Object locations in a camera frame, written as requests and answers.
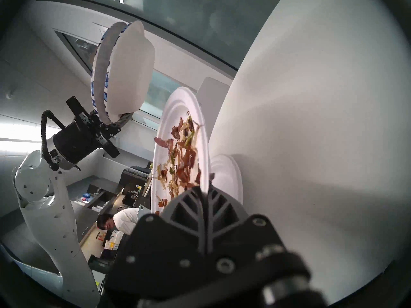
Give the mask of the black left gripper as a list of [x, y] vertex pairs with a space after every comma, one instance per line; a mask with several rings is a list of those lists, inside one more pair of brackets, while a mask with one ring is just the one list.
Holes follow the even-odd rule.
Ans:
[[132, 120], [133, 113], [121, 115], [111, 124], [104, 124], [95, 112], [87, 113], [76, 97], [66, 101], [74, 120], [52, 137], [52, 165], [76, 166], [96, 149], [103, 149], [112, 158], [120, 152], [111, 138]]

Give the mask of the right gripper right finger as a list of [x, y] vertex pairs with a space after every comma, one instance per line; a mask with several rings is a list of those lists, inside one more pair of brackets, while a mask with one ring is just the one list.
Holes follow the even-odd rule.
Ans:
[[236, 268], [272, 260], [279, 278], [304, 276], [309, 269], [295, 252], [287, 250], [268, 217], [248, 215], [243, 205], [222, 190], [209, 186], [206, 196], [207, 252], [228, 257]]

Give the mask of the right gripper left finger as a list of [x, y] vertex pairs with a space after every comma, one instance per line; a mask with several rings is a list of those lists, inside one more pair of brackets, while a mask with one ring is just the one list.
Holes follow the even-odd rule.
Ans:
[[111, 299], [170, 299], [206, 284], [203, 194], [199, 187], [140, 219], [106, 281]]

